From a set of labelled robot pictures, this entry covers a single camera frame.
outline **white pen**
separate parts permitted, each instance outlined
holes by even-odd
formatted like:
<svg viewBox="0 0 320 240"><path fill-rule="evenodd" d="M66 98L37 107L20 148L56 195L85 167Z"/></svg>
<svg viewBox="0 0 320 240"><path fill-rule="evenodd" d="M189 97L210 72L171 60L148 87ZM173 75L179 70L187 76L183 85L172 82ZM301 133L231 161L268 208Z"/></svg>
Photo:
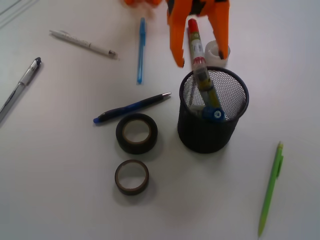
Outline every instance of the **white pen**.
<svg viewBox="0 0 320 240"><path fill-rule="evenodd" d="M84 40L79 40L78 38L76 38L75 36L71 36L69 35L67 32L63 32L63 31L49 31L53 36L69 41L71 43L77 44L81 47L87 48L87 49L91 49L97 53L106 55L108 57L111 58L117 58L118 54L115 51L112 51L110 49L105 49L103 47L97 46L95 44L93 44L92 42L88 42L88 41L84 41Z"/></svg>
<svg viewBox="0 0 320 240"><path fill-rule="evenodd" d="M39 68L41 64L41 58L37 57L30 65L28 70L22 76L18 84L15 86L13 92L10 94L9 98L5 101L5 104L0 109L0 122L9 112L10 108L13 106L15 101L18 99L19 95L25 89L26 86L31 82L32 77L36 70Z"/></svg>

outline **blue pen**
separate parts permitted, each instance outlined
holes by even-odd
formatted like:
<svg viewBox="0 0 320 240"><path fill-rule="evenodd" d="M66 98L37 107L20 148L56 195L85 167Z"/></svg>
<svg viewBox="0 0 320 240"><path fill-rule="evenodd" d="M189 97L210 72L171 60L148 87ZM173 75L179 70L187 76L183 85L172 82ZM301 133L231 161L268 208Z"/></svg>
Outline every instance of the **blue pen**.
<svg viewBox="0 0 320 240"><path fill-rule="evenodd" d="M163 100L164 97L167 97L169 95L171 95L171 92L167 92L167 93L160 94L160 95L157 95L157 96L152 96L152 97L149 97L149 98L147 98L145 100L138 101L138 102L136 102L134 104L131 104L129 106L119 107L119 108L116 108L116 109L112 109L112 110L106 111L105 113L102 113L97 118L93 119L93 122L95 124L99 124L99 123L108 121L110 119L113 119L115 117L121 116L123 114L127 114L129 112L134 111L134 110L138 110L138 109L147 107L147 106L149 106L151 104L157 103L157 102Z"/></svg>
<svg viewBox="0 0 320 240"><path fill-rule="evenodd" d="M144 17L140 20L140 30L139 30L139 59L138 59L138 84L142 83L142 75L144 68L144 46L146 45L146 20Z"/></svg>

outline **pen tip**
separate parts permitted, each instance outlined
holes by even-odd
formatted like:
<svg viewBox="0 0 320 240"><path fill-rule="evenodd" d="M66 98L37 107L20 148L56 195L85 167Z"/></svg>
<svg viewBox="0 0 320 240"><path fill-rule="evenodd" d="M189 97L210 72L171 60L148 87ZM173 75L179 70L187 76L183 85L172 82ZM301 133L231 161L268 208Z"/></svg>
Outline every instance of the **pen tip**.
<svg viewBox="0 0 320 240"><path fill-rule="evenodd" d="M100 120L99 120L99 118L97 117L97 118L93 119L93 122L94 122L95 124L98 124L98 123L100 123Z"/></svg>
<svg viewBox="0 0 320 240"><path fill-rule="evenodd" d="M171 92L167 92L167 93L162 94L163 97L167 97L169 95L171 95Z"/></svg>
<svg viewBox="0 0 320 240"><path fill-rule="evenodd" d="M41 57L37 57L35 61L36 61L36 64L39 66L41 63Z"/></svg>

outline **black mesh pen holder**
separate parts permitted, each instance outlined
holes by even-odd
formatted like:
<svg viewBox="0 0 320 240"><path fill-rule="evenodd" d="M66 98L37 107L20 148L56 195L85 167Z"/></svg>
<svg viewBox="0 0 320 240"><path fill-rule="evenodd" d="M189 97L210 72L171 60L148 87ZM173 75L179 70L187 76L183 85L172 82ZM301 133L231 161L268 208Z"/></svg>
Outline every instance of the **black mesh pen holder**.
<svg viewBox="0 0 320 240"><path fill-rule="evenodd" d="M213 122L191 112L191 105L205 105L193 72L183 79L179 93L179 137L189 149L202 154L217 152L229 142L239 118L249 104L248 89L240 77L227 69L214 66L209 66L208 72L225 114L224 121Z"/></svg>

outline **black tape roll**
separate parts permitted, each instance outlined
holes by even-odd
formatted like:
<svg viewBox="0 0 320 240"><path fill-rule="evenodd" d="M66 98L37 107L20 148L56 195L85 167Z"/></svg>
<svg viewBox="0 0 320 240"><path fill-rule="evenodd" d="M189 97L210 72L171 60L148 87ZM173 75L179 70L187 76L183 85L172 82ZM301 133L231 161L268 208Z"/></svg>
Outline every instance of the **black tape roll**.
<svg viewBox="0 0 320 240"><path fill-rule="evenodd" d="M125 136L126 125L129 122L135 121L135 120L143 121L149 127L149 135L143 141L133 142L128 140ZM118 125L116 126L115 135L120 147L125 152L129 154L144 154L149 150L151 150L156 144L157 136L158 136L158 128L155 121L148 115L145 115L142 113L134 113L126 116L118 123Z"/></svg>
<svg viewBox="0 0 320 240"><path fill-rule="evenodd" d="M144 171L145 171L145 179L143 181L143 183L141 183L140 186L136 187L136 188L125 188L123 187L120 182L119 182L119 171L120 169L130 163L135 163L135 164L139 164L141 167L143 167ZM115 180L115 184L118 187L118 189L120 190L121 193L123 193L124 195L128 195L128 196L133 196L133 195L137 195L139 193L141 193L143 190L146 189L146 187L148 186L149 183L149 171L147 166L138 160L127 160L124 161L123 163L121 163L117 169L115 170L115 174L114 174L114 180Z"/></svg>

